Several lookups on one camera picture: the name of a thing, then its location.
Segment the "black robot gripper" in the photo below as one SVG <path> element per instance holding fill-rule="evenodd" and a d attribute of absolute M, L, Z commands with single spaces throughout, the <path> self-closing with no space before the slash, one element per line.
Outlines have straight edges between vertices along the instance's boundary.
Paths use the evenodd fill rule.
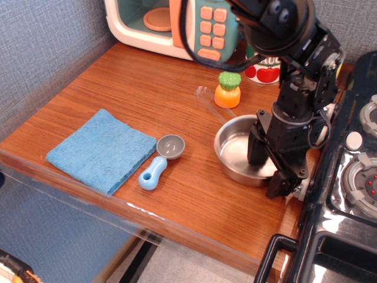
<path fill-rule="evenodd" d="M 265 110 L 257 112 L 257 121 L 248 138 L 247 159 L 251 166 L 263 166 L 268 159 L 275 165 L 276 171 L 266 191 L 269 199 L 290 195 L 308 177 L 307 151 L 322 147 L 329 138 L 329 122 L 324 118 L 323 109 L 310 113 L 302 121 L 283 119 Z M 323 126 L 328 126 L 328 135 L 316 147 Z"/>

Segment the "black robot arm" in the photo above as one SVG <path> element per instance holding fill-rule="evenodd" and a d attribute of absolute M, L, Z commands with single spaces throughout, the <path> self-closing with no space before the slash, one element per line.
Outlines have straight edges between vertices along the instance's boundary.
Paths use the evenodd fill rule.
<path fill-rule="evenodd" d="M 331 132 L 325 108 L 339 92 L 336 78 L 345 53 L 316 17 L 312 1 L 231 1 L 231 10 L 259 59 L 277 57 L 280 93 L 271 112 L 259 110 L 249 134 L 247 159 L 276 167 L 267 197 L 287 196 L 305 180 L 306 154 Z"/>

